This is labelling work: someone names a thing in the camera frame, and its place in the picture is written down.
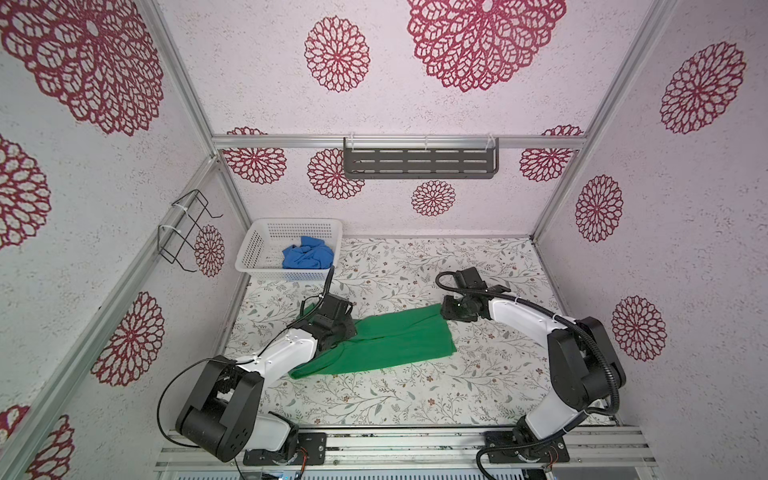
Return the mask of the green tank top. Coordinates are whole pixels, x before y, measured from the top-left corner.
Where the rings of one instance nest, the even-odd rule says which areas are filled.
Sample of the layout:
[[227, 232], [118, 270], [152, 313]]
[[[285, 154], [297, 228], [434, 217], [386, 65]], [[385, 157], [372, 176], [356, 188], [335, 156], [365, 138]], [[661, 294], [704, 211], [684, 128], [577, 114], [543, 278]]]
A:
[[438, 304], [370, 316], [357, 335], [292, 371], [293, 379], [381, 370], [449, 357], [457, 352]]

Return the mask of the blue tank top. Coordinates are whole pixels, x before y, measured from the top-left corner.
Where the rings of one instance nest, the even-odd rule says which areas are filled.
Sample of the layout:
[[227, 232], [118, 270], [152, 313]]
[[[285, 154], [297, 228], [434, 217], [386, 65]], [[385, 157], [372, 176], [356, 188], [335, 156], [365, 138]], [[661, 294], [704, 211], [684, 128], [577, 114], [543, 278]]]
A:
[[334, 252], [322, 239], [302, 236], [299, 245], [282, 251], [284, 269], [324, 270], [333, 265]]

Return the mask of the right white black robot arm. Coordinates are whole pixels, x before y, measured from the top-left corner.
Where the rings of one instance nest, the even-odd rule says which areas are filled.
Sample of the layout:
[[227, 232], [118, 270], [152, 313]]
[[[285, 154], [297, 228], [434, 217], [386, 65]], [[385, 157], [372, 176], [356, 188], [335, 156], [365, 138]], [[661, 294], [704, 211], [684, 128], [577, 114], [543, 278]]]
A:
[[601, 321], [567, 317], [514, 296], [504, 286], [490, 286], [474, 267], [440, 272], [435, 284], [448, 293], [441, 307], [444, 319], [487, 319], [546, 349], [550, 390], [515, 427], [518, 444], [552, 442], [591, 415], [618, 413], [626, 374]]

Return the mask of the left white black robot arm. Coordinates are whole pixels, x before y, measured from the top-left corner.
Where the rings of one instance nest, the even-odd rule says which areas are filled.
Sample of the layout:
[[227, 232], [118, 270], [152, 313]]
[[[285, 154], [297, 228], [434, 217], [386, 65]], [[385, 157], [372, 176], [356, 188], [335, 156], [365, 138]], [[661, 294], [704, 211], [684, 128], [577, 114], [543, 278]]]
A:
[[241, 452], [263, 454], [275, 463], [300, 457], [299, 427], [276, 413], [261, 413], [263, 391], [292, 370], [356, 335], [349, 301], [322, 294], [303, 307], [261, 351], [237, 359], [222, 355], [203, 362], [198, 380], [175, 421], [175, 430], [222, 462]]

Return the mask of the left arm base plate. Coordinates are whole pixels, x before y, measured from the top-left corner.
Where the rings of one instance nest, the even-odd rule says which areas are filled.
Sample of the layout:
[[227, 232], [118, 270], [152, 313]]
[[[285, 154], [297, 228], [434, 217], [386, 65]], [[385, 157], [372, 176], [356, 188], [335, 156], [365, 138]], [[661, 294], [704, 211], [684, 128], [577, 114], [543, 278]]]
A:
[[246, 449], [245, 466], [316, 466], [325, 463], [328, 436], [326, 433], [298, 431], [288, 435], [277, 451]]

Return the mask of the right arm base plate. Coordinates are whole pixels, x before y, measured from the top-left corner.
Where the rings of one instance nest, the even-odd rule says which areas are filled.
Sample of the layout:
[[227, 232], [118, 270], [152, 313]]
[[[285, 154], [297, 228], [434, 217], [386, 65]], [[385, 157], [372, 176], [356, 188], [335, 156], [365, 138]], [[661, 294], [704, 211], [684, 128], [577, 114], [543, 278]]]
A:
[[491, 464], [558, 464], [571, 460], [565, 441], [556, 438], [543, 440], [524, 439], [513, 430], [486, 431], [483, 434], [486, 454]]

